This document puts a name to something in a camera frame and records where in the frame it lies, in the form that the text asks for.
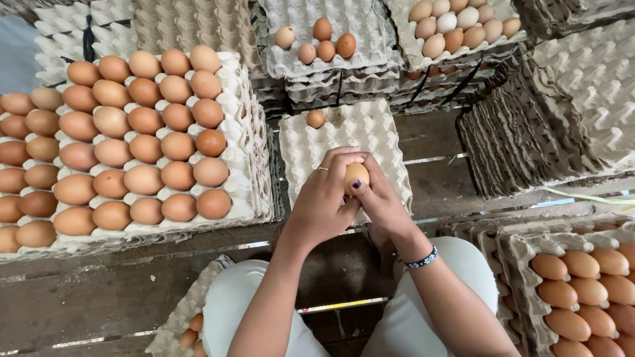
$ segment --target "white pants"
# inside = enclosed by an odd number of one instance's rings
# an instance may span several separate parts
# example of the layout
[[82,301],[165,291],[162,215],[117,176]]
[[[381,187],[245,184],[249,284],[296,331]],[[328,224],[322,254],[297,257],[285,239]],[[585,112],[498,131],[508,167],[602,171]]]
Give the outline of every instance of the white pants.
[[[431,238],[440,256],[496,313],[498,290],[485,258],[469,242],[454,237]],[[203,345],[209,357],[225,357],[269,263],[246,260],[222,271],[211,284],[203,308]],[[293,313],[286,357],[329,357],[300,315]],[[445,348],[406,271],[394,298],[377,323],[361,357],[454,356]]]

